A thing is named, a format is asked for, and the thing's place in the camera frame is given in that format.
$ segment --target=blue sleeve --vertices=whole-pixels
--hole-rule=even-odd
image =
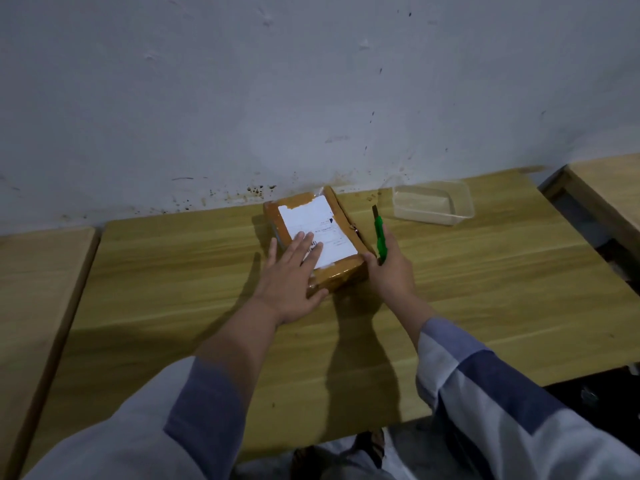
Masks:
[[[418,355],[418,394],[483,478],[640,478],[638,455],[453,323],[428,320]]]
[[[188,357],[162,370],[108,420],[57,444],[25,479],[227,480],[244,421],[226,371]]]

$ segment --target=wooden table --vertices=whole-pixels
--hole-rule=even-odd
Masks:
[[[640,260],[640,153],[570,163],[542,192],[569,193]]]
[[[476,217],[453,228],[389,217],[389,190],[339,198],[368,239],[377,203],[420,294],[537,383],[640,358],[640,299],[528,178],[467,182]],[[270,236],[260,205],[107,224],[29,464],[217,329],[251,294]],[[366,283],[327,298],[278,330],[241,458],[428,414],[416,364]]]
[[[97,246],[82,227],[0,237],[0,474],[18,476]]]

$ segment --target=clear plastic box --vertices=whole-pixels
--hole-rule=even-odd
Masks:
[[[392,179],[394,215],[400,219],[452,226],[476,215],[471,192],[460,180],[406,185]]]

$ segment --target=cardboard box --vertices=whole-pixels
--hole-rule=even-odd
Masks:
[[[323,242],[318,267],[309,281],[310,293],[322,288],[334,291],[346,282],[367,277],[362,254],[373,249],[341,208],[331,187],[265,202],[264,215],[282,249],[299,231],[313,232],[314,241]]]

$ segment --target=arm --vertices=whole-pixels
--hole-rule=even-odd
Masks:
[[[385,229],[388,255],[365,257],[373,287],[419,355],[420,397],[443,417],[483,478],[638,478],[640,458],[594,428],[415,294],[410,263]]]
[[[306,296],[322,252],[318,244],[304,259],[312,240],[299,234],[277,262],[272,240],[252,298],[195,357],[169,365],[108,420],[57,444],[26,480],[227,479],[276,328],[328,294]]]

